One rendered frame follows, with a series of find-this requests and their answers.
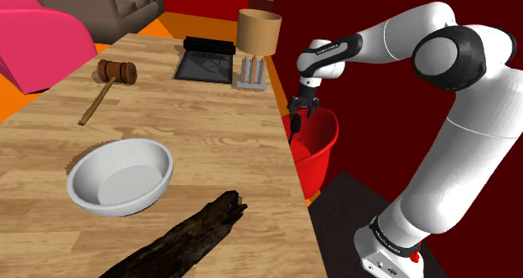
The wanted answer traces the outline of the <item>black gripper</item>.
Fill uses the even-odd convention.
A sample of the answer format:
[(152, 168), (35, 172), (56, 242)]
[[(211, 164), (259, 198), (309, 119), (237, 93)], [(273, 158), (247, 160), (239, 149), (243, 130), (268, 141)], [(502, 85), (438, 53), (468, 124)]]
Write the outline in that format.
[(299, 91), (298, 91), (298, 97), (292, 96), (287, 103), (287, 109), (289, 112), (289, 116), (291, 118), (293, 118), (296, 111), (302, 107), (301, 105), (307, 105), (307, 108), (308, 108), (307, 118), (310, 118), (311, 115), (319, 107), (319, 98), (316, 97), (316, 92), (317, 92), (316, 87), (300, 85)]

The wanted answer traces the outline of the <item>red bucket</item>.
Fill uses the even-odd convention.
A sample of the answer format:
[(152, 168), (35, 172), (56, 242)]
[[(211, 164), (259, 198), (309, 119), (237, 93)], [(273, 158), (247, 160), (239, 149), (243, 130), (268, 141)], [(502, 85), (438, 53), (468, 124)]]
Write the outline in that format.
[(296, 111), (296, 116), (301, 118), (301, 127), (290, 140), (291, 153), (306, 199), (322, 186), (330, 151), (339, 135), (339, 123), (332, 111), (319, 108), (310, 117), (307, 114), (307, 108)]

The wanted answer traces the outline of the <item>tan shade table lamp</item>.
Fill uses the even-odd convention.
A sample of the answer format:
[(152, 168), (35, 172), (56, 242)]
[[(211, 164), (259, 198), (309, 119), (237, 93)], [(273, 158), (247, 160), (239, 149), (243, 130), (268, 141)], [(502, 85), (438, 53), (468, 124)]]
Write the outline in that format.
[(266, 57), (277, 50), (282, 17), (271, 12), (244, 8), (238, 12), (236, 47), (246, 55), (241, 59), (238, 88), (265, 90)]

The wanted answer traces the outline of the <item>black tray with roller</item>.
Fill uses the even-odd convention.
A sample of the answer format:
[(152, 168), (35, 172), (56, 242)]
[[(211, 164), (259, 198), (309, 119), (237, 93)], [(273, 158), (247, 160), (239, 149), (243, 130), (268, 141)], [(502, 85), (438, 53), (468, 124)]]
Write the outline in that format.
[(187, 36), (184, 56), (173, 76), (175, 80), (193, 80), (231, 84), (233, 79), (233, 42)]

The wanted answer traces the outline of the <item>dark robot stand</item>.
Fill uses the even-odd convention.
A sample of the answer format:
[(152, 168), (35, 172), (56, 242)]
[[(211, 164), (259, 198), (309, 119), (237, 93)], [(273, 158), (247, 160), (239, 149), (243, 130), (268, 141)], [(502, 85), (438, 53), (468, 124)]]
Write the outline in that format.
[(346, 171), (312, 202), (308, 211), (328, 278), (375, 278), (361, 264), (354, 234), (389, 204)]

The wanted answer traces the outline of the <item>dark brown bark log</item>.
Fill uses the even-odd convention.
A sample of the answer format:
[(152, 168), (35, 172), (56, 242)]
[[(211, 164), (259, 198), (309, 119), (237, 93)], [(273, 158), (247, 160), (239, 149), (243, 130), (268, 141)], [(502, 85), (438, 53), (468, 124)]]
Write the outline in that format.
[(231, 232), (246, 208), (237, 191), (226, 191), (99, 278), (181, 278)]

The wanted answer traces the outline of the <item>brown wooden mallet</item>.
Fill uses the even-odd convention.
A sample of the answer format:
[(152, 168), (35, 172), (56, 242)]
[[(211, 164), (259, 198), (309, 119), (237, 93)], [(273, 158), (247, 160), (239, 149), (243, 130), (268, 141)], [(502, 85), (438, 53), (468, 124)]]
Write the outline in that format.
[(99, 95), (94, 99), (91, 106), (78, 121), (80, 126), (84, 126), (88, 120), (90, 120), (92, 115), (96, 112), (97, 107), (103, 101), (109, 89), (115, 83), (134, 85), (137, 81), (137, 68), (136, 65), (131, 62), (116, 62), (102, 59), (97, 64), (96, 73), (99, 79), (105, 83), (105, 85)]

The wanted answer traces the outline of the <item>white bowl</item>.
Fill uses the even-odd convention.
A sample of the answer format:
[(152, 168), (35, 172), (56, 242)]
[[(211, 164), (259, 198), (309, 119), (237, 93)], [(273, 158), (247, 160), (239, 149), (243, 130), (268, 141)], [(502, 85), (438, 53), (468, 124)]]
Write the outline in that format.
[(137, 214), (157, 202), (173, 176), (173, 156), (146, 138), (109, 142), (71, 169), (67, 192), (82, 209), (105, 217)]

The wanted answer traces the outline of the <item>brown sofa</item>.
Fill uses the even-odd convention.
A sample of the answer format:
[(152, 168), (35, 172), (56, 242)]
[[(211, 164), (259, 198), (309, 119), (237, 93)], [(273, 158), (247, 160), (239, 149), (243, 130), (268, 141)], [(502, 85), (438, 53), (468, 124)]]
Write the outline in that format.
[(77, 18), (98, 44), (113, 44), (127, 33), (138, 33), (164, 13), (163, 0), (37, 1)]

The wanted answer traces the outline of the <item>black handled tool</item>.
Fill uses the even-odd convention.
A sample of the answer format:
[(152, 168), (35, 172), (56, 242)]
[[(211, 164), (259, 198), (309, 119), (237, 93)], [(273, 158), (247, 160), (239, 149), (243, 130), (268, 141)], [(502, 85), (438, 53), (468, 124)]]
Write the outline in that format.
[(290, 116), (290, 134), (288, 144), (292, 143), (295, 134), (301, 131), (301, 116), (297, 113)]

